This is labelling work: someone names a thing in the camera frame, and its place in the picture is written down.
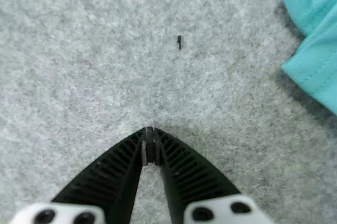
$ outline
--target stitching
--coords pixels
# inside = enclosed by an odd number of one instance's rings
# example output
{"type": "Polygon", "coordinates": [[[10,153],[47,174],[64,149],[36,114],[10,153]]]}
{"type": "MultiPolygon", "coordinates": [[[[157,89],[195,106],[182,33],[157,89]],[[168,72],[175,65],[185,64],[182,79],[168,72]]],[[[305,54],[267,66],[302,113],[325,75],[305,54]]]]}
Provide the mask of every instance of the stitching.
{"type": "Polygon", "coordinates": [[[316,75],[323,67],[328,63],[328,61],[337,53],[337,50],[335,50],[322,64],[320,68],[318,68],[313,74],[310,74],[305,80],[301,81],[300,84],[303,84],[304,82],[311,79],[314,75],[316,75]]]}
{"type": "Polygon", "coordinates": [[[331,79],[337,74],[337,70],[333,72],[333,74],[327,78],[314,92],[313,94],[316,94],[318,91],[320,91],[331,79]]]}
{"type": "Polygon", "coordinates": [[[329,0],[328,3],[325,5],[325,7],[324,7],[323,9],[321,9],[320,11],[318,11],[318,12],[316,13],[316,16],[315,16],[314,20],[313,20],[312,22],[306,24],[304,28],[306,29],[306,28],[308,28],[310,25],[311,25],[312,27],[316,26],[316,25],[315,25],[316,21],[317,21],[318,19],[323,19],[323,17],[324,17],[324,16],[321,16],[321,14],[322,14],[323,12],[325,12],[329,7],[331,7],[333,3],[334,3],[334,0],[329,0]]]}

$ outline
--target teal fabric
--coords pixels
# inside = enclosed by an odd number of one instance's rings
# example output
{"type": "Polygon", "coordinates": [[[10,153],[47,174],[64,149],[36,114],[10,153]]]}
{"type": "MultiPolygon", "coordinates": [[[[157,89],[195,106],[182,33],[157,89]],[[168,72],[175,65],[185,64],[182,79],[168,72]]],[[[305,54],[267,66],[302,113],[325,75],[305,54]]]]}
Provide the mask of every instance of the teal fabric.
{"type": "Polygon", "coordinates": [[[337,0],[284,0],[307,36],[282,69],[309,95],[337,114],[337,0]]]}

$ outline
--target screw hole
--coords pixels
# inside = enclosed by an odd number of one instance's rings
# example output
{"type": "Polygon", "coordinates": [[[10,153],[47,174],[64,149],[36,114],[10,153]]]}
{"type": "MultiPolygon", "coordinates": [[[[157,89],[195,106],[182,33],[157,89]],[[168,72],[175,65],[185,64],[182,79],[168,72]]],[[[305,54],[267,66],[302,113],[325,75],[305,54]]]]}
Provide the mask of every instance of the screw hole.
{"type": "Polygon", "coordinates": [[[207,221],[214,218],[211,210],[205,207],[197,207],[192,212],[192,217],[195,221],[207,221]]]}
{"type": "Polygon", "coordinates": [[[95,216],[90,212],[84,212],[78,215],[74,220],[74,224],[93,224],[94,222],[95,216]]]}
{"type": "Polygon", "coordinates": [[[234,213],[248,213],[251,211],[250,207],[241,202],[235,202],[231,205],[234,213]]]}
{"type": "Polygon", "coordinates": [[[48,224],[55,217],[55,212],[52,209],[46,209],[40,212],[34,220],[34,224],[48,224]]]}

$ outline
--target carpet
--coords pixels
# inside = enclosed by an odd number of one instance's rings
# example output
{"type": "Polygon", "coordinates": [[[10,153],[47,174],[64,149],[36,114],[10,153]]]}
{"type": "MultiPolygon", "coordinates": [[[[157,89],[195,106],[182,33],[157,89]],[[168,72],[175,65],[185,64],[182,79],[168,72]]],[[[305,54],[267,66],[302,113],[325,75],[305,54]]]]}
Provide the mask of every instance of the carpet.
{"type": "MultiPolygon", "coordinates": [[[[337,118],[280,70],[302,40],[281,0],[0,0],[0,222],[155,126],[276,223],[333,223],[337,118]]],[[[168,212],[147,166],[131,223],[168,212]]]]}

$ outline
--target fabric seam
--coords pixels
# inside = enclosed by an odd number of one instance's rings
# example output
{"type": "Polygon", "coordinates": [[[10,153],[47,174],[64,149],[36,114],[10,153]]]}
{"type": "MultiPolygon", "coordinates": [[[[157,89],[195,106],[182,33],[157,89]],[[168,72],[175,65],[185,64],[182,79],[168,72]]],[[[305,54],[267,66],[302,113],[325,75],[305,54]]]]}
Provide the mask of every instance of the fabric seam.
{"type": "Polygon", "coordinates": [[[316,94],[318,91],[320,91],[320,90],[322,90],[323,89],[323,87],[325,86],[325,85],[327,85],[328,84],[328,82],[332,79],[332,77],[334,77],[335,75],[337,74],[337,70],[335,70],[334,72],[333,72],[333,74],[331,74],[331,76],[328,78],[328,79],[326,79],[314,92],[313,92],[313,95],[314,94],[316,94]]]}
{"type": "Polygon", "coordinates": [[[321,71],[324,66],[328,63],[328,61],[337,53],[337,50],[335,50],[321,65],[320,68],[318,68],[313,74],[310,74],[305,80],[301,81],[299,84],[303,84],[307,82],[309,79],[313,78],[319,71],[321,71]]]}

